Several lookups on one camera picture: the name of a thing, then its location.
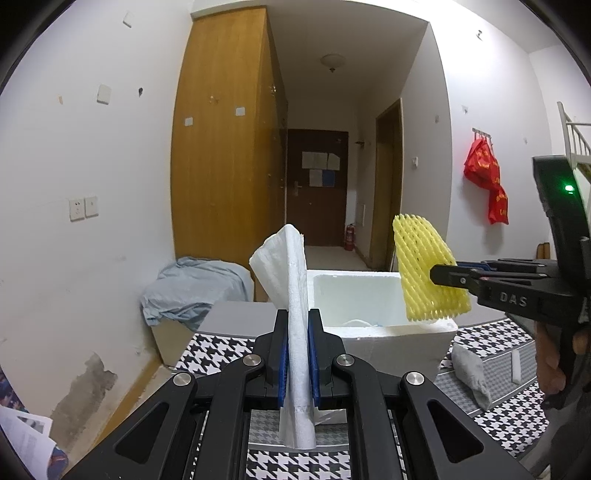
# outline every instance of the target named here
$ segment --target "white bed ladder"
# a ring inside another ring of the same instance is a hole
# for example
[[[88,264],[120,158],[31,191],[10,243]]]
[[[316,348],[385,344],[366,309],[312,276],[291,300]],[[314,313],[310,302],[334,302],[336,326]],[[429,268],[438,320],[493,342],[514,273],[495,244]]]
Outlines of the white bed ladder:
[[[564,134],[564,149],[572,169],[577,168],[579,164],[591,165],[591,147],[578,129],[578,127],[591,127],[591,123],[573,122],[565,113],[562,102],[558,102],[558,111]],[[591,181],[586,172],[582,170],[582,173]]]

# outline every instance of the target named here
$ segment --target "human hand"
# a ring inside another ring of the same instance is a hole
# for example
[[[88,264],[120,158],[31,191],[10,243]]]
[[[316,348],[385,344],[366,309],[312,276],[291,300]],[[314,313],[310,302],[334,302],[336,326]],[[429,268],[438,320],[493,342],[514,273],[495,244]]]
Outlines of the human hand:
[[[577,355],[587,351],[589,331],[584,330],[573,337],[573,350]],[[548,335],[543,323],[535,323],[535,361],[537,363],[538,384],[547,394],[556,394],[566,386],[566,377],[558,368],[560,354]]]

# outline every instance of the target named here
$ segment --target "metal screw cap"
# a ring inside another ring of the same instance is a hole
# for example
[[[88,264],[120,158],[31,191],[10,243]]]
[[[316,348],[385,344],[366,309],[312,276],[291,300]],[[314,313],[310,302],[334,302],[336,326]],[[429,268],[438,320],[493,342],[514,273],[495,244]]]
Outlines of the metal screw cap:
[[[184,387],[191,383],[191,375],[185,372],[176,374],[173,378],[173,382],[177,387]]]
[[[242,359],[242,363],[249,367],[256,367],[262,361],[261,357],[256,353],[250,353]]]
[[[350,367],[355,363],[355,357],[344,353],[336,358],[336,362],[342,367]]]
[[[407,374],[407,382],[411,385],[422,385],[425,382],[425,377],[419,372],[410,372]]]

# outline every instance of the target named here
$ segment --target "blue gripper pad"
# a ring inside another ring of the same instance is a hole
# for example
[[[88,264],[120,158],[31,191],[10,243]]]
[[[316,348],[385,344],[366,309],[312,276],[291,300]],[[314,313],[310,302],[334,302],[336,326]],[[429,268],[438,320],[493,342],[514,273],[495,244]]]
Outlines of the blue gripper pad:
[[[281,347],[281,356],[279,358],[279,383],[277,385],[277,403],[280,407],[285,401],[285,391],[287,389],[287,371],[290,366],[290,356],[288,351],[287,335],[283,339]]]
[[[312,398],[314,405],[320,405],[320,373],[318,370],[318,360],[316,358],[316,346],[314,344],[314,330],[312,322],[308,322],[308,363],[310,368],[310,386],[312,389]]]
[[[487,272],[491,271],[491,268],[488,264],[481,262],[458,262],[457,266],[466,268],[480,268],[481,270],[485,270]]]

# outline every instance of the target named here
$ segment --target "white paper towel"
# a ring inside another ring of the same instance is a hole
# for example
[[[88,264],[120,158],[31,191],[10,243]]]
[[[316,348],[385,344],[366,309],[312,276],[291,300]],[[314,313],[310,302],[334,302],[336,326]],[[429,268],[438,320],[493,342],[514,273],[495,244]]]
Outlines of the white paper towel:
[[[314,408],[308,368],[308,290],[304,239],[285,225],[254,252],[249,261],[256,277],[278,309],[289,311],[289,371],[279,430],[284,444],[316,447]]]

